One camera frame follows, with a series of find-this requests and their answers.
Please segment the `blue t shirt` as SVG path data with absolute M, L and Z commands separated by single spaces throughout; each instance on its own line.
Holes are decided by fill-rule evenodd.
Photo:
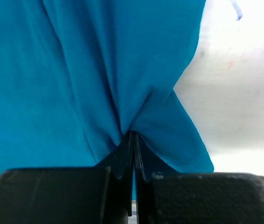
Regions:
M 203 0 L 0 0 L 0 175 L 84 167 L 140 133 L 179 172 L 214 166 L 174 85 Z

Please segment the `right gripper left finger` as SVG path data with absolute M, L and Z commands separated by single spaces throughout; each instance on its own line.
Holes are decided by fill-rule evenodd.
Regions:
M 126 224 L 133 134 L 93 167 L 19 168 L 0 176 L 0 224 Z

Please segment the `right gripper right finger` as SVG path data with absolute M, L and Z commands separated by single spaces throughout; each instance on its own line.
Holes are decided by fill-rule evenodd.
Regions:
M 264 224 L 264 184 L 245 173 L 180 173 L 134 134 L 137 222 Z

